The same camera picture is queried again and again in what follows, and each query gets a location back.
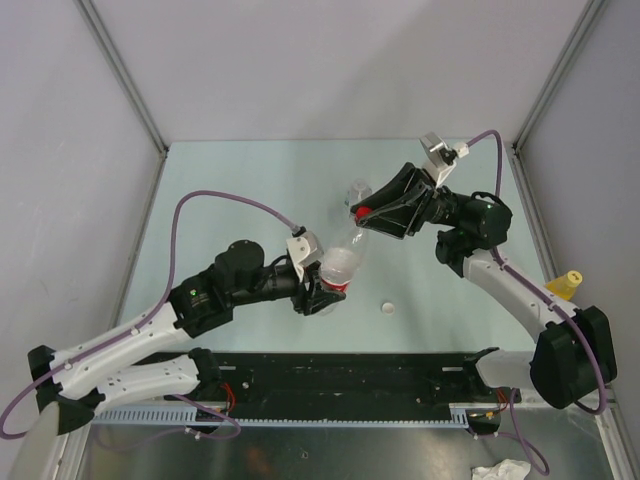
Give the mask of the red label water bottle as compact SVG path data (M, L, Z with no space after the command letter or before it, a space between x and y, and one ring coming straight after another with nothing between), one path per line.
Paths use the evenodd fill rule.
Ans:
M364 262L369 232L351 221L325 250L320 279L331 290L345 293Z

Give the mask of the red bottle cap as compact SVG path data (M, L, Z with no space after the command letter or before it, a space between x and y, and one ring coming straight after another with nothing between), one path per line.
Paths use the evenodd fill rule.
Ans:
M361 219L372 213L372 209L366 206L359 207L354 213L354 219L359 222Z

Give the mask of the blue white label water bottle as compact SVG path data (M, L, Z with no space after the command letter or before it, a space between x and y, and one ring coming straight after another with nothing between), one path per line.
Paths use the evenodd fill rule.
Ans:
M372 194L372 188L369 183L364 179L354 180L345 196L344 206L347 210L350 210L353 205L360 203Z

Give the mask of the white bottle cap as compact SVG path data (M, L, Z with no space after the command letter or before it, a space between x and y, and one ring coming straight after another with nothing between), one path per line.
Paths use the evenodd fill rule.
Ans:
M393 315L395 311L395 305L392 302L384 302L381 305L381 312L385 315Z

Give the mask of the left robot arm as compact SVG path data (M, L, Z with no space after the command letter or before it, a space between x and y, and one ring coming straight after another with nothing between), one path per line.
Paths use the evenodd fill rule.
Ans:
M325 293L318 284L320 257L308 235L289 239L286 253L271 264L258 243L236 241L131 321L66 350L32 349L28 364L39 411L55 406L54 432L63 435L109 409L141 400L214 397L222 381L210 351L196 348L152 364L147 358L230 323L239 306L289 299L295 312L313 314Z

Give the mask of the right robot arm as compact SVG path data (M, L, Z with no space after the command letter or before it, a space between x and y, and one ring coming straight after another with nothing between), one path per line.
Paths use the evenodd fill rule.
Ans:
M500 253L512 212L498 196L455 193L407 163L350 211L358 226L396 239L414 235L426 223L440 226L437 260L490 295L533 340L532 352L496 347L479 352L473 369L461 376L469 399L484 401L498 387L532 389L550 406L564 409L597 393L599 404L591 414L606 409L606 386L617 376L607 316L536 285Z

